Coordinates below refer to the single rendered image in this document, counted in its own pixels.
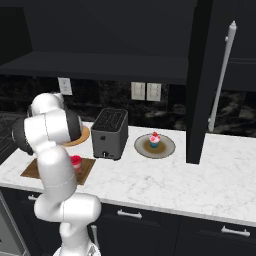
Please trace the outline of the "brown wooden cutting board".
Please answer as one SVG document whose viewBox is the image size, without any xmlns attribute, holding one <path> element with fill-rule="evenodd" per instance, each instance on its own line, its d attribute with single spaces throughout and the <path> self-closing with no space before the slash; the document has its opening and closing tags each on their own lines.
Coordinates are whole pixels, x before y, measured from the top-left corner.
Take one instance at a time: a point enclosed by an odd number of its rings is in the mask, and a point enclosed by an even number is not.
<svg viewBox="0 0 256 256">
<path fill-rule="evenodd" d="M 78 185 L 83 185 L 85 183 L 95 162 L 96 162 L 95 159 L 90 159 L 90 158 L 82 159 L 82 170 L 76 174 L 76 179 L 77 179 Z M 39 171 L 37 168 L 37 160 L 36 159 L 34 159 L 30 163 L 30 165 L 23 171 L 21 176 L 35 178 L 35 179 L 40 178 Z"/>
</svg>

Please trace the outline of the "red jam jar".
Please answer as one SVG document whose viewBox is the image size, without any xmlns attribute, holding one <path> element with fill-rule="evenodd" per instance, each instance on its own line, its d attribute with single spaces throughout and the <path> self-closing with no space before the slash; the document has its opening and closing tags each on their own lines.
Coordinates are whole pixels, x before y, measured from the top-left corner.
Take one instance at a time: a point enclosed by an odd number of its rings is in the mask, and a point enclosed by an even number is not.
<svg viewBox="0 0 256 256">
<path fill-rule="evenodd" d="M 79 155 L 73 155 L 70 157 L 72 166 L 76 172 L 80 172 L 82 169 L 82 158 Z"/>
</svg>

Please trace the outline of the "open black cabinet door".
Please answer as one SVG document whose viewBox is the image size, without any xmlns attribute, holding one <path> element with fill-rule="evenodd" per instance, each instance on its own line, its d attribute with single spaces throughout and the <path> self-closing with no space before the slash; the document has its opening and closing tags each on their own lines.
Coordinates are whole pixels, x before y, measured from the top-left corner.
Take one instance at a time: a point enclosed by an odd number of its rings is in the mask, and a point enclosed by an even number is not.
<svg viewBox="0 0 256 256">
<path fill-rule="evenodd" d="M 231 23 L 237 25 L 223 87 L 256 92 L 256 0 L 198 0 L 186 82 L 186 161 L 201 158 Z"/>
</svg>

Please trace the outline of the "black upper cabinet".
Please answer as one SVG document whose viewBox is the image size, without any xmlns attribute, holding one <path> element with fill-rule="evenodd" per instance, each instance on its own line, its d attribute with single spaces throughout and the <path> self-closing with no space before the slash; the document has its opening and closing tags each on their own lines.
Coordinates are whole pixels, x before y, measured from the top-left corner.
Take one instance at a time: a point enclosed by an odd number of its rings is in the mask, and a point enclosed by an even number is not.
<svg viewBox="0 0 256 256">
<path fill-rule="evenodd" d="M 0 74 L 185 84 L 197 0 L 0 0 Z"/>
</svg>

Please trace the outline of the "grey toaster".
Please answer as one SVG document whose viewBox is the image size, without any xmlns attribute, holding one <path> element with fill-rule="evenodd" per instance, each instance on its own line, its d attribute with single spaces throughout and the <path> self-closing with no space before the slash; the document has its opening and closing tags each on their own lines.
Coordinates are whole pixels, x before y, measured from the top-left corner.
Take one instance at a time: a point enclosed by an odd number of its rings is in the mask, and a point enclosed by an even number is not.
<svg viewBox="0 0 256 256">
<path fill-rule="evenodd" d="M 128 111 L 104 108 L 91 127 L 95 158 L 119 160 L 128 139 Z"/>
</svg>

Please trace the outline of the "pink frosted cupcake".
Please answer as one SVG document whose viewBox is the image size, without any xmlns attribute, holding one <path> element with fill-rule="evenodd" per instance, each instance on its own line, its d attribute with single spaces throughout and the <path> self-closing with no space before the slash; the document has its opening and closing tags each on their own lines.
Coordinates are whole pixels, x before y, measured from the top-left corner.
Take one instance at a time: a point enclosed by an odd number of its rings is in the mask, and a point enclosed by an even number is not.
<svg viewBox="0 0 256 256">
<path fill-rule="evenodd" d="M 150 141 L 150 146 L 152 148 L 157 148 L 160 142 L 160 135 L 157 132 L 153 132 L 149 137 L 149 141 Z"/>
</svg>

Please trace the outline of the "grey round plate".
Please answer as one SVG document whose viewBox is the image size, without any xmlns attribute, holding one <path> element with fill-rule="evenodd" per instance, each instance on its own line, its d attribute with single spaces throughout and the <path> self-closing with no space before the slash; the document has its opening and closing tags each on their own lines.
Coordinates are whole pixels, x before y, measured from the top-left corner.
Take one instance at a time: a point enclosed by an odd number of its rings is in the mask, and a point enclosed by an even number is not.
<svg viewBox="0 0 256 256">
<path fill-rule="evenodd" d="M 151 134 L 145 134 L 138 137 L 134 143 L 135 150 L 142 156 L 151 159 L 163 159 L 172 155 L 176 145 L 169 137 L 160 135 L 160 142 L 157 148 L 150 146 L 149 137 Z"/>
</svg>

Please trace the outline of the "round wooden plate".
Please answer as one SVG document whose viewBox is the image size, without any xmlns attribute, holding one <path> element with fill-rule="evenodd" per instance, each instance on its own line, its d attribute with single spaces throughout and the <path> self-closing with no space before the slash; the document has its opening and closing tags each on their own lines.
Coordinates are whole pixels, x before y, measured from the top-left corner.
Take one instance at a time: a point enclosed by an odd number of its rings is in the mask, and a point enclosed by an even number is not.
<svg viewBox="0 0 256 256">
<path fill-rule="evenodd" d="M 79 144 L 85 142 L 89 138 L 89 136 L 90 136 L 90 130 L 86 125 L 84 125 L 83 129 L 82 129 L 81 137 L 79 139 L 75 140 L 75 141 L 64 143 L 64 146 L 72 147 L 72 146 L 79 145 Z"/>
</svg>

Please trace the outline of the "black drawer front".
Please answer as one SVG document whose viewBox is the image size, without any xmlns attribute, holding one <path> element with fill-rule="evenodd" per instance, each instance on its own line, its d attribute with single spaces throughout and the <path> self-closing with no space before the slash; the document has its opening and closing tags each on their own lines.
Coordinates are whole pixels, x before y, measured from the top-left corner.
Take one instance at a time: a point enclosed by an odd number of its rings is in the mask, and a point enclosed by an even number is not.
<svg viewBox="0 0 256 256">
<path fill-rule="evenodd" d="M 221 232 L 221 228 L 251 233 L 250 237 Z M 256 228 L 182 217 L 175 256 L 256 256 Z"/>
<path fill-rule="evenodd" d="M 170 232 L 177 232 L 180 225 L 180 217 L 175 214 L 107 203 L 102 204 L 100 218 L 102 220 L 110 219 L 143 224 L 155 228 L 161 228 Z"/>
<path fill-rule="evenodd" d="M 9 207 L 24 207 L 32 209 L 35 201 L 28 200 L 28 196 L 39 197 L 40 193 L 14 188 L 1 188 L 1 192 Z"/>
</svg>

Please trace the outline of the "white light switch plate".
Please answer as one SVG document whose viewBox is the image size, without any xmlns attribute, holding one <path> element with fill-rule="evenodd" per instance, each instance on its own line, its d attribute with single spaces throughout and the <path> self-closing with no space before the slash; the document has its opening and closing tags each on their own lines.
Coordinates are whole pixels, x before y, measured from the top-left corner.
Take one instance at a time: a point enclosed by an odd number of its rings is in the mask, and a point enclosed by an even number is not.
<svg viewBox="0 0 256 256">
<path fill-rule="evenodd" d="M 147 84 L 147 100 L 148 101 L 161 100 L 161 85 L 159 83 Z"/>
<path fill-rule="evenodd" d="M 145 84 L 142 82 L 131 83 L 131 98 L 133 100 L 145 99 Z"/>
</svg>

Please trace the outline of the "white wall outlet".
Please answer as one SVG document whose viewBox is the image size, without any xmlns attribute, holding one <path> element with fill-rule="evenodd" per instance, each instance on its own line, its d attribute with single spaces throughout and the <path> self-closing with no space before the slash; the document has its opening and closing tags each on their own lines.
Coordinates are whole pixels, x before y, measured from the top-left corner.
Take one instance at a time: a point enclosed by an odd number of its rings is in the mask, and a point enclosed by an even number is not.
<svg viewBox="0 0 256 256">
<path fill-rule="evenodd" d="M 59 83 L 60 93 L 62 95 L 67 95 L 67 96 L 72 95 L 71 81 L 69 78 L 59 78 L 58 83 Z"/>
</svg>

